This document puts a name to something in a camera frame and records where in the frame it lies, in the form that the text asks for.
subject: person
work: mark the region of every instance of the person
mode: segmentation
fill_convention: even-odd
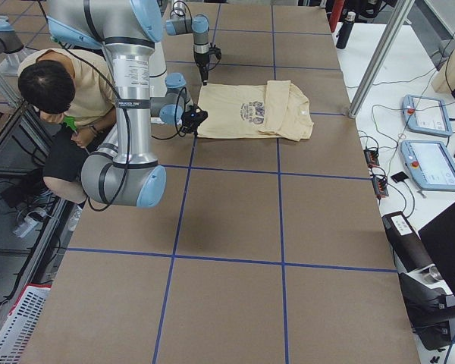
[[[74,202],[68,229],[74,231],[86,203],[79,181],[80,170],[90,152],[104,140],[116,123],[115,94],[103,57],[85,50],[44,49],[26,57],[18,70],[22,97],[37,108],[41,120],[61,124],[45,160],[43,180],[56,195]],[[67,119],[74,125],[68,126]]]

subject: white table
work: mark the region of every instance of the white table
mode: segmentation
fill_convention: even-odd
[[[384,27],[385,25],[381,24],[354,24],[347,47],[345,49],[337,50],[340,68],[344,72],[344,81],[347,85],[347,93],[351,100],[356,93],[356,87],[359,85],[379,39],[381,38]],[[407,140],[440,140],[446,143],[447,138],[413,133],[412,131],[405,129],[402,111],[392,111],[380,106],[373,107],[374,105],[383,105],[388,108],[400,109],[401,102],[405,95],[424,95],[438,97],[443,99],[447,104],[451,104],[447,105],[447,111],[450,118],[455,118],[455,100],[453,96],[450,94],[436,93],[432,89],[431,84],[429,83],[436,75],[435,67],[411,26],[405,25],[400,30],[388,56],[384,60],[384,64],[381,67],[374,84],[412,80],[423,74],[426,75],[408,83],[389,83],[373,86],[370,89],[359,114],[356,116],[357,127],[362,131],[360,135],[368,135],[375,138],[380,147],[395,147],[395,142],[393,140],[381,135],[376,130],[376,124],[371,116],[373,111],[378,130],[396,140],[398,140],[399,135],[404,132]],[[455,121],[452,121],[452,128],[455,132]],[[361,142],[363,147],[366,145],[369,147],[375,146],[375,142],[369,138],[362,138]],[[448,150],[451,155],[455,153],[455,134],[450,138]],[[394,153],[395,149],[383,148],[379,150],[378,159],[380,165],[388,176],[399,171],[405,171],[399,146],[396,154]],[[390,183],[406,197],[408,206],[405,210],[405,215],[408,215],[413,207],[410,191],[402,183],[395,184],[391,179]],[[411,178],[406,180],[406,183],[415,197],[415,211],[409,217],[409,222],[416,231],[425,226],[436,215],[455,202],[455,192],[424,191],[423,193],[420,193],[419,188],[414,184]],[[392,187],[388,187],[388,192],[390,196],[381,199],[379,206],[381,216],[390,212],[400,211],[404,207],[404,199],[397,191]],[[414,278],[420,278],[418,274],[412,274],[412,276]],[[415,335],[415,340],[419,350],[421,363],[428,363],[433,356],[440,356],[440,362],[444,361],[446,352],[439,353],[437,350],[428,351],[423,347],[417,335]],[[452,348],[448,364],[455,364],[455,345]]]

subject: computer monitor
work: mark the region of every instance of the computer monitor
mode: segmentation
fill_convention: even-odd
[[[427,223],[419,237],[441,277],[455,294],[455,203]]]

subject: black bottle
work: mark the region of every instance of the black bottle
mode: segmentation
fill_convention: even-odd
[[[347,41],[349,40],[350,32],[352,31],[352,27],[354,25],[355,20],[356,13],[354,13],[353,11],[349,11],[337,35],[338,39],[337,44],[335,45],[337,48],[339,49],[346,48]]]

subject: yellow t-shirt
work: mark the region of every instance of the yellow t-shirt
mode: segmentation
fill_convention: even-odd
[[[115,105],[115,94],[111,87],[88,64],[63,49],[43,49],[34,52],[20,63],[18,74],[20,75],[24,68],[36,63],[37,58],[50,51],[61,53],[72,61],[76,95],[65,114],[75,117],[77,127],[91,124],[111,110],[111,107]],[[98,68],[113,83],[108,65],[101,56],[80,49],[71,49],[71,52]]]

